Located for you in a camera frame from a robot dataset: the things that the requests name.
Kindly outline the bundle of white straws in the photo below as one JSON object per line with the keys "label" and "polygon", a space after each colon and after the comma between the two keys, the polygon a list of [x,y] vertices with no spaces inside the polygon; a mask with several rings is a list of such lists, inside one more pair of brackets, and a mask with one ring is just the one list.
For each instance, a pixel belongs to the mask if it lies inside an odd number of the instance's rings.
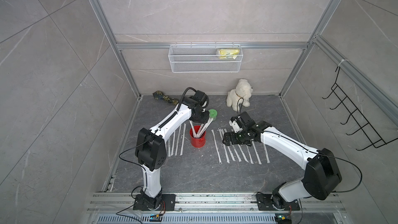
{"label": "bundle of white straws", "polygon": [[200,138],[203,133],[206,131],[206,129],[210,126],[212,123],[213,119],[209,118],[208,121],[205,124],[201,124],[200,128],[198,131],[195,130],[195,127],[193,125],[193,122],[190,121],[191,127],[192,127],[192,133],[194,138]]}

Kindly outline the white straw eleventh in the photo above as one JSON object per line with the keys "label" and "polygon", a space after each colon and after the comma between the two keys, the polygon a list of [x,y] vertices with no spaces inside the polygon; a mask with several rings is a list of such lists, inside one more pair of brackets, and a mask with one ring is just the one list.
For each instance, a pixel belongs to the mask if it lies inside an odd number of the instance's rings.
{"label": "white straw eleventh", "polygon": [[171,156],[175,156],[175,143],[176,143],[176,132],[173,133],[173,139],[171,143]]}

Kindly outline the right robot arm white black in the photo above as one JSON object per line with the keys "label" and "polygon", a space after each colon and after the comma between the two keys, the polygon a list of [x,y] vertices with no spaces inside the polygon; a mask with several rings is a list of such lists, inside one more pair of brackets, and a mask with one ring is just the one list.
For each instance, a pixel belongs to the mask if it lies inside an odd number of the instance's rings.
{"label": "right robot arm white black", "polygon": [[247,112],[232,117],[229,124],[233,131],[223,135],[224,145],[262,143],[287,156],[304,170],[302,178],[282,183],[273,190],[271,201],[275,209],[283,210],[301,198],[325,200],[342,181],[336,158],[330,150],[304,145],[266,121],[255,122]]}

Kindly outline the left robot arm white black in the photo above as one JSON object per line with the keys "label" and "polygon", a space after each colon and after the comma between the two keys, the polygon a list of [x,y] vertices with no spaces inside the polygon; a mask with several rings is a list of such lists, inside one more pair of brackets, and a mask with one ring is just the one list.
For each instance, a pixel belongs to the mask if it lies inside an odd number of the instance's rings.
{"label": "left robot arm white black", "polygon": [[161,204],[160,168],[167,158],[166,141],[186,120],[206,123],[209,120],[208,104],[206,93],[188,87],[170,114],[150,129],[139,131],[135,155],[143,171],[141,196],[149,209],[156,209]]}

